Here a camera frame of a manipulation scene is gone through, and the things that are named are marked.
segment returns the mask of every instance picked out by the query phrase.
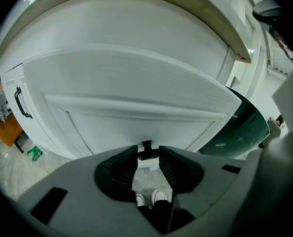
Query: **chair leg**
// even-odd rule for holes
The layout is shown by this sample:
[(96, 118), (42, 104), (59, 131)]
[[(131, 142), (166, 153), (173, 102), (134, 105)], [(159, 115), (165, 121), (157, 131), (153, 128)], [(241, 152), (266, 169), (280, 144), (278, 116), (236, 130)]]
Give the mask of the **chair leg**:
[(17, 139), (14, 141), (15, 146), (18, 148), (18, 150), (20, 152), (22, 152), (22, 154), (24, 153), (24, 151), (22, 150), (22, 148), (18, 145), (17, 140), (19, 139), (19, 136), (17, 137)]

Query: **black pants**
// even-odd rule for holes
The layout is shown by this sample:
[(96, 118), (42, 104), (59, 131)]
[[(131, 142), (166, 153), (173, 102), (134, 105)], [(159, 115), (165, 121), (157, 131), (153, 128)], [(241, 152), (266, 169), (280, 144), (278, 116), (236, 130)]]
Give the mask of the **black pants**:
[(171, 203), (167, 200), (158, 200), (153, 209), (146, 206), (139, 206), (138, 209), (161, 234), (168, 232), (172, 212)]

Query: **black handle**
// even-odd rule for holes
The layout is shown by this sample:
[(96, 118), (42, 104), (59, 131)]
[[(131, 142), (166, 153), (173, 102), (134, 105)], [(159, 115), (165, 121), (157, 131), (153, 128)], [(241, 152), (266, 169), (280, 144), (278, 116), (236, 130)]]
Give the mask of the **black handle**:
[(17, 89), (17, 90), (16, 90), (16, 92), (15, 92), (15, 94), (14, 94), (14, 97), (15, 97), (15, 100), (16, 100), (16, 103), (17, 103), (17, 106), (18, 106), (20, 112), (21, 112), (22, 115), (24, 115), (25, 117), (33, 119), (33, 117), (32, 117), (31, 115), (29, 115), (28, 113), (25, 113), (25, 112), (24, 112), (24, 109), (23, 109), (23, 107), (22, 107), (22, 105), (21, 105), (21, 103), (20, 103), (20, 101), (19, 101), (18, 95), (19, 95), (20, 93), (22, 93), (22, 90), (20, 89), (20, 87), (16, 87), (16, 89)]

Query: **shoe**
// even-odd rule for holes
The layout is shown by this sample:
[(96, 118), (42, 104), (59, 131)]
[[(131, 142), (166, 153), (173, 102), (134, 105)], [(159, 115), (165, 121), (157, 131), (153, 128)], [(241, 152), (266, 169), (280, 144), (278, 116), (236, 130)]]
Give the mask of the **shoe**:
[(146, 206), (146, 200), (140, 193), (136, 193), (137, 206)]
[(158, 200), (167, 200), (166, 194), (163, 190), (155, 190), (152, 193), (152, 204), (154, 206), (155, 202)]

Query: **black cabinet handle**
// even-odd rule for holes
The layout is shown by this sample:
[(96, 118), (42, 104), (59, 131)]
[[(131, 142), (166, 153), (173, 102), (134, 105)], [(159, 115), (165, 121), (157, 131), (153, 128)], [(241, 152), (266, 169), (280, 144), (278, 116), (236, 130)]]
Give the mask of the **black cabinet handle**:
[(21, 105), (21, 103), (20, 103), (20, 101), (19, 101), (18, 95), (19, 95), (20, 93), (22, 93), (22, 90), (20, 89), (20, 87), (16, 87), (16, 89), (17, 89), (17, 90), (16, 90), (16, 92), (15, 92), (15, 94), (14, 94), (14, 97), (15, 97), (15, 100), (16, 100), (16, 103), (17, 103), (17, 106), (18, 106), (20, 112), (21, 112), (22, 115), (24, 115), (25, 117), (33, 119), (33, 117), (32, 117), (31, 115), (29, 115), (28, 113), (24, 112), (24, 109), (23, 109), (23, 107), (22, 107), (22, 105)]

